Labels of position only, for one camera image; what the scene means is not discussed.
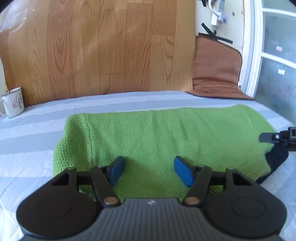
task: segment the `logo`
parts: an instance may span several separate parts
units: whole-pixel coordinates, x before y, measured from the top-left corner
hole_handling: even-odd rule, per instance
[[[156,204],[156,201],[154,201],[154,200],[150,200],[150,201],[148,201],[147,203],[148,203],[149,205],[152,206],[152,205]]]
[[[22,96],[21,95],[19,97],[16,96],[14,101],[12,102],[12,107],[16,108],[19,106],[20,108],[22,108],[21,103],[22,103]]]

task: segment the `bed sheet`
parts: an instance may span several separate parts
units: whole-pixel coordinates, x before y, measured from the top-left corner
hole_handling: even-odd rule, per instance
[[[276,131],[292,126],[267,107],[247,100],[212,99],[175,91],[133,92],[52,101],[26,108],[14,118],[0,118],[0,240],[19,240],[23,234],[15,212],[20,202],[52,177],[53,150],[63,135],[66,118],[77,113],[163,110],[180,107],[229,107],[244,104],[259,112]],[[296,159],[289,158],[262,185],[288,209],[281,232],[296,237]]]

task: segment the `white mug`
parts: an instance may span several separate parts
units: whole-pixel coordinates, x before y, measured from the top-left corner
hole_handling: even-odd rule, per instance
[[[20,87],[12,89],[10,93],[2,95],[0,101],[3,101],[5,112],[8,117],[19,115],[25,110],[24,101],[22,99],[22,90]]]

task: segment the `blue gripper pad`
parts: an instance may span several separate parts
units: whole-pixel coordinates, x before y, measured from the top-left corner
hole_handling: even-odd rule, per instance
[[[109,169],[109,178],[108,181],[111,185],[111,187],[115,186],[118,179],[121,177],[123,171],[124,171],[125,161],[122,156],[119,156],[115,159],[114,162],[112,162],[108,168]]]
[[[183,160],[179,159],[178,156],[174,159],[174,170],[182,180],[185,186],[191,187],[194,183],[194,178],[192,176],[192,166],[185,163]]]

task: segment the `brown towel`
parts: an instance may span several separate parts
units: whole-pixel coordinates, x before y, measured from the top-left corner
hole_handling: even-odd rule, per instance
[[[239,51],[207,37],[196,37],[193,90],[188,93],[202,97],[253,100],[237,87],[241,67]]]

